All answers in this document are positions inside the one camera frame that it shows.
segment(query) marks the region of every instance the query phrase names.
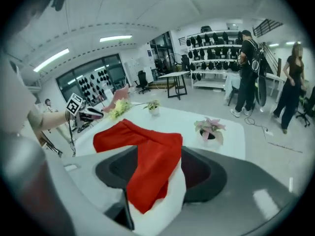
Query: gray floor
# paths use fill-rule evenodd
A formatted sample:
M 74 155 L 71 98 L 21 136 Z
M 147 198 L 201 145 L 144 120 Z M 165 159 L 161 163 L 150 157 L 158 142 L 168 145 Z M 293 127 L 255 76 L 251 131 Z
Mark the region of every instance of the gray floor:
M 257 125 L 268 128 L 273 136 L 264 135 L 261 127 L 245 123 L 245 115 L 240 118 L 234 117 L 230 109 L 235 107 L 237 96 L 227 106 L 223 101 L 224 91 L 214 92 L 211 88 L 195 88 L 190 86 L 190 80 L 186 80 L 188 95 L 181 96 L 181 100 L 167 98 L 166 90 L 154 89 L 144 94 L 133 93 L 131 101 L 148 102 L 158 99 L 162 106 L 229 119 L 244 126 L 246 139 L 246 160 L 255 163 L 267 171 L 282 184 L 287 186 L 293 193 L 299 195 L 308 183 L 309 176 L 314 170 L 315 163 L 315 127 L 312 122 L 310 127 L 305 128 L 301 119 L 293 117 L 288 133 L 285 135 L 280 129 L 280 121 L 272 117 L 271 112 L 275 109 L 276 93 L 274 97 L 268 97 L 263 109 L 256 108 L 252 118 Z

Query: ceiling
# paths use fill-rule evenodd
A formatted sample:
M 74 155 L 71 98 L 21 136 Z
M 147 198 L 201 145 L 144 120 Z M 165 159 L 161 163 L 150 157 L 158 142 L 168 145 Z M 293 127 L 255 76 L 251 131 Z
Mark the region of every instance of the ceiling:
M 271 18 L 286 22 L 270 0 L 66 0 L 61 11 L 48 7 L 11 39 L 7 52 L 27 84 L 61 75 L 99 57 L 136 48 L 174 28 L 205 18 Z M 132 35 L 128 40 L 99 42 L 101 37 Z M 33 69 L 52 55 L 70 52 L 44 67 Z

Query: ceiling light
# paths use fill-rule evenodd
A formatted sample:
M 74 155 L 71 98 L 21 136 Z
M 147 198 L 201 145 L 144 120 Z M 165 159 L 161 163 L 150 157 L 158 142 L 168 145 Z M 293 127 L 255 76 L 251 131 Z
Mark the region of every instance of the ceiling light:
M 113 36 L 113 37 L 103 37 L 99 41 L 104 42 L 104 41 L 109 41 L 109 40 L 115 40 L 115 39 L 128 39 L 131 38 L 132 35 L 126 35 L 126 36 Z
M 39 70 L 43 69 L 45 66 L 47 66 L 49 63 L 53 62 L 54 60 L 60 58 L 61 56 L 65 55 L 69 53 L 69 49 L 65 49 L 55 55 L 53 55 L 52 57 L 50 57 L 49 59 L 47 59 L 46 61 L 44 61 L 42 64 L 40 64 L 38 67 L 36 67 L 34 69 L 34 72 L 38 72 Z
M 77 80 L 80 79 L 80 78 L 82 78 L 82 77 L 83 77 L 83 75 L 80 75 L 79 77 L 77 77 Z M 70 84 L 73 83 L 73 82 L 75 82 L 75 79 L 69 81 L 69 82 L 68 82 L 68 85 L 70 85 Z
M 94 71 L 97 71 L 97 70 L 100 70 L 100 69 L 103 69 L 103 68 L 105 68 L 105 66 L 101 66 L 101 67 L 99 67 L 97 69 L 94 69 Z

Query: black t-shirt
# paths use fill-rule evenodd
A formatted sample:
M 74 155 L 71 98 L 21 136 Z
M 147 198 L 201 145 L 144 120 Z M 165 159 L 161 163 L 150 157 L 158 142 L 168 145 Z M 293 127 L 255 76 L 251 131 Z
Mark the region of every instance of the black t-shirt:
M 289 75 L 294 81 L 298 81 L 301 78 L 301 73 L 303 72 L 303 67 L 297 65 L 295 60 L 292 56 L 288 57 L 286 62 L 288 62 L 289 68 Z
M 252 60 L 252 55 L 254 53 L 254 46 L 248 40 L 244 40 L 242 43 L 241 52 L 245 53 L 246 55 L 246 63 L 244 63 L 242 67 L 250 67 L 248 61 L 251 62 Z

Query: black pants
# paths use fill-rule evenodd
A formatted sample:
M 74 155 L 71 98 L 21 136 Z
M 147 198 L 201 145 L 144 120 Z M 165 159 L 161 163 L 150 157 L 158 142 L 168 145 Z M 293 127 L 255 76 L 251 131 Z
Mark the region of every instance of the black pants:
M 299 96 L 301 91 L 301 82 L 295 81 L 295 86 L 291 86 L 290 80 L 287 80 L 283 86 L 282 94 L 277 108 L 274 111 L 274 115 L 280 116 L 282 109 L 285 107 L 285 111 L 282 115 L 281 128 L 287 129 L 289 123 L 296 111 L 299 104 Z
M 246 110 L 251 110 L 255 99 L 255 74 L 252 73 L 250 67 L 246 67 L 241 71 L 241 76 L 240 89 L 238 91 L 237 104 L 235 107 L 237 112 L 241 112 L 245 102 Z

